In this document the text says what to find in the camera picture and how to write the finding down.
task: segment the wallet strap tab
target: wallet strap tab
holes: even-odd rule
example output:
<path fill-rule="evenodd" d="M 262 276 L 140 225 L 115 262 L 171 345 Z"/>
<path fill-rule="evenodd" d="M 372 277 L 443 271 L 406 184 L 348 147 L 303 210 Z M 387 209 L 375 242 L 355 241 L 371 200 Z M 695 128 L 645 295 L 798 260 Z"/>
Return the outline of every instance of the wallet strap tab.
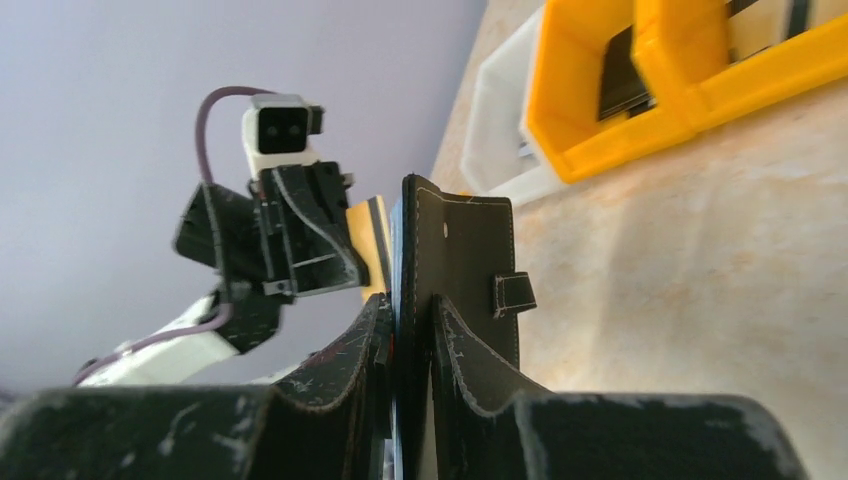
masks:
<path fill-rule="evenodd" d="M 527 272 L 495 275 L 495 319 L 536 308 L 536 295 Z"/>

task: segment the white storage bin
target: white storage bin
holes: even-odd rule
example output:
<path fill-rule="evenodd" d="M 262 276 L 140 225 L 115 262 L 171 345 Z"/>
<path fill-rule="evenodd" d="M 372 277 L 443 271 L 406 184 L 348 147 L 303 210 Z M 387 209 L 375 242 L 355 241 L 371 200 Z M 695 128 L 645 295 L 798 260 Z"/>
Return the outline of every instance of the white storage bin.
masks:
<path fill-rule="evenodd" d="M 524 127 L 539 8 L 480 66 L 460 169 L 477 195 L 509 197 L 514 206 L 565 188 Z M 522 156 L 522 145 L 532 152 Z"/>

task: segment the yellow storage bin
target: yellow storage bin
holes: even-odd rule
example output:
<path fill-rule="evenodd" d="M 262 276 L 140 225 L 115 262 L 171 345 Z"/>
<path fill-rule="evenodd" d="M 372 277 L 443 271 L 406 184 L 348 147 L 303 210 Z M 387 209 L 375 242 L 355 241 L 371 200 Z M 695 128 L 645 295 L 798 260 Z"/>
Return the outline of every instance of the yellow storage bin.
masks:
<path fill-rule="evenodd" d="M 696 130 L 848 75 L 848 15 L 729 66 L 725 2 L 635 3 L 634 61 Z"/>
<path fill-rule="evenodd" d="M 691 1 L 669 3 L 683 7 Z M 548 0 L 545 6 L 527 128 L 566 183 L 695 135 L 680 109 L 666 103 L 669 95 L 657 90 L 664 84 L 655 85 L 644 72 L 642 81 L 656 105 L 632 118 L 597 119 L 604 52 L 613 36 L 633 24 L 633 6 L 633 0 Z"/>

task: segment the camera lens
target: camera lens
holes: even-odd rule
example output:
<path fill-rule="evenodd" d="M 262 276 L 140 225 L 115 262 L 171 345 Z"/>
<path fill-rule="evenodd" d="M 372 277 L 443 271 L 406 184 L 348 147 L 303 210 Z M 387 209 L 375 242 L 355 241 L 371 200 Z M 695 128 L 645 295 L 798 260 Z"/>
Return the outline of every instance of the camera lens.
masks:
<path fill-rule="evenodd" d="M 268 107 L 257 113 L 257 147 L 264 155 L 306 150 L 309 111 L 304 107 Z"/>

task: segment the countertop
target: countertop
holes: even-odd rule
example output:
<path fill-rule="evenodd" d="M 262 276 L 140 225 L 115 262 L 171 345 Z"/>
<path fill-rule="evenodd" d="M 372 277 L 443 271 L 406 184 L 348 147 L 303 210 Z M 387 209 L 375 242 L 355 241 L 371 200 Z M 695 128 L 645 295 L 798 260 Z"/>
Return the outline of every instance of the countertop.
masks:
<path fill-rule="evenodd" d="M 459 159 L 480 63 L 543 2 L 490 0 L 432 179 Z M 740 394 L 809 473 L 848 471 L 848 81 L 515 210 L 522 370 L 552 390 Z"/>

